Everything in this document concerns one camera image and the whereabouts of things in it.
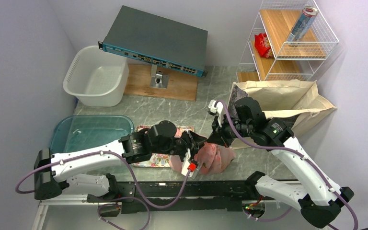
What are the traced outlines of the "pink plastic grocery bag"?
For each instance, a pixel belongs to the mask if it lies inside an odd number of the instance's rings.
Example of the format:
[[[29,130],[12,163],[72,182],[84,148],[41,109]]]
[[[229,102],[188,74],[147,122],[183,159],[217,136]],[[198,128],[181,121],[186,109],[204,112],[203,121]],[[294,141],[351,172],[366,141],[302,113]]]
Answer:
[[[211,175],[222,173],[235,157],[230,148],[206,143],[193,159],[201,165],[198,175]],[[172,155],[169,165],[174,171],[181,173],[183,161],[184,157]]]

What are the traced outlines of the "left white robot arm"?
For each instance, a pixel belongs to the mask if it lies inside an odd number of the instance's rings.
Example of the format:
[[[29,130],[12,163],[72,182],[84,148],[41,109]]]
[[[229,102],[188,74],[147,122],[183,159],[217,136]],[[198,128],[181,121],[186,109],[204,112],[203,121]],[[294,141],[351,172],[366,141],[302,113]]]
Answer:
[[[86,172],[148,161],[153,154],[178,156],[183,174],[193,176],[197,168],[194,157],[207,139],[191,130],[183,131],[179,137],[176,132],[177,127],[164,120],[91,149],[57,154],[42,149],[34,163],[34,198],[47,200],[63,193],[83,193],[113,201],[120,196],[115,176]]]

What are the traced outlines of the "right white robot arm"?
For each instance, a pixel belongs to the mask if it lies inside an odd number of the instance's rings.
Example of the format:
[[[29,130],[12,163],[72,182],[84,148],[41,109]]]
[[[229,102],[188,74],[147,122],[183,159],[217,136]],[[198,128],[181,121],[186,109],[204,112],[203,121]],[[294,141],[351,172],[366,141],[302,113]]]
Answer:
[[[282,119],[267,118],[259,103],[251,97],[238,99],[236,117],[231,117],[222,100],[209,103],[214,116],[208,143],[224,147],[238,139],[244,144],[266,150],[294,174],[300,187],[275,180],[256,171],[245,180],[245,193],[251,199],[267,196],[301,213],[311,225],[330,226],[343,207],[348,207],[354,192],[330,179],[312,160]]]

